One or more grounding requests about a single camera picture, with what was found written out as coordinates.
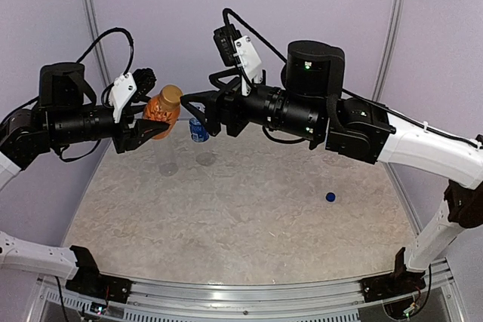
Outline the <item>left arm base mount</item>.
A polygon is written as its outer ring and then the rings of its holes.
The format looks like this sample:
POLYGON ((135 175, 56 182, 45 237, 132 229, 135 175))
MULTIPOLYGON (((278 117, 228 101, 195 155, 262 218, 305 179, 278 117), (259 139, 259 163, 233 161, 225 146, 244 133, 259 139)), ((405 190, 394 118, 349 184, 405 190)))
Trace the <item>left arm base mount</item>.
POLYGON ((67 290, 107 302, 127 303, 133 283, 131 280, 102 274, 89 249, 74 245, 69 249, 76 257, 78 270, 66 280, 67 290))

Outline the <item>orange juice bottle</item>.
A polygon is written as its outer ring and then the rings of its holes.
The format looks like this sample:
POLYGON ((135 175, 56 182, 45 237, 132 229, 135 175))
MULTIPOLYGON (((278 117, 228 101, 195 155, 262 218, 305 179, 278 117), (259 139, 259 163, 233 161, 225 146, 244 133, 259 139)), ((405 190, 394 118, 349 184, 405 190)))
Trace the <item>orange juice bottle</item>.
POLYGON ((180 105, 178 107, 166 106, 160 100, 159 94, 152 97, 149 100, 149 102, 147 103, 144 109, 143 118, 153 120, 153 121, 164 121, 169 123, 170 127, 165 132, 160 133, 157 136, 154 136, 152 138, 153 140, 162 140, 165 137, 167 137, 169 133, 172 131, 172 129, 174 128, 174 125, 180 116, 180 105))

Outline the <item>brown bottle cap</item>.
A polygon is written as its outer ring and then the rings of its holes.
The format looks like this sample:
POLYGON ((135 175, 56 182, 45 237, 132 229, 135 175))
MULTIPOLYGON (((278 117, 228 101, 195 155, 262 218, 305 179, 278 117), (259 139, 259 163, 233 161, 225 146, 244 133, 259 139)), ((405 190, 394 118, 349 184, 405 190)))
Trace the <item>brown bottle cap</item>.
POLYGON ((168 84, 164 86, 159 94, 160 100, 169 107, 178 107, 183 92, 178 86, 168 84))

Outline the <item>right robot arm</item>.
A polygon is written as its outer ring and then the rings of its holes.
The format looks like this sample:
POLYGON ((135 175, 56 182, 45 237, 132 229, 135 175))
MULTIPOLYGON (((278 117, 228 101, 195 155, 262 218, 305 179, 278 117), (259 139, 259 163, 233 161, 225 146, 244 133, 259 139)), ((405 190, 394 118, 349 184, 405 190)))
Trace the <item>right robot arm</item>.
POLYGON ((402 250, 386 288, 403 294, 463 230, 482 198, 482 140, 466 139, 412 120, 343 89, 344 52, 319 41, 288 45, 281 87, 270 87, 254 47, 240 38, 219 48, 226 69, 213 89, 184 95, 183 107, 211 135, 238 136, 250 123, 293 135, 311 149, 324 145, 368 164, 403 164, 448 179, 444 201, 414 242, 402 250))

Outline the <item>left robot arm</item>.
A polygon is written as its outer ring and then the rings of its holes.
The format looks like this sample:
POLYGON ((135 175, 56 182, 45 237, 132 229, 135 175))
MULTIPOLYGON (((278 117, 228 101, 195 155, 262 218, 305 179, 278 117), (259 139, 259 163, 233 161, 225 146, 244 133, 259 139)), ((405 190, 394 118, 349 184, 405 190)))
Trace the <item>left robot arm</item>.
MULTIPOLYGON (((152 70, 127 73, 116 81, 111 92, 113 107, 108 109, 98 104, 82 63, 43 66, 32 108, 21 106, 1 122, 1 185, 6 186, 45 153, 62 156, 73 144, 99 144, 104 139, 112 140, 117 153, 124 153, 166 131, 169 125, 164 121, 135 117, 147 99, 137 91, 138 81, 152 87, 152 70)), ((106 287, 105 277, 85 247, 49 247, 2 232, 1 267, 62 278, 92 296, 106 287)))

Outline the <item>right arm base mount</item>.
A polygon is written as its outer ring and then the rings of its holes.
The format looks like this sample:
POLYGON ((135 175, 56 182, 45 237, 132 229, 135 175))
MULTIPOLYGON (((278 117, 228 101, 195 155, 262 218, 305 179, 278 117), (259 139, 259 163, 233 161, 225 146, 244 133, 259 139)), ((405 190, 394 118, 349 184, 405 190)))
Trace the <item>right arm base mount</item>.
POLYGON ((424 276, 424 271, 408 271, 405 264, 405 248, 402 247, 395 255, 393 271, 362 278, 359 284, 364 301, 375 302, 424 289, 426 287, 424 276))

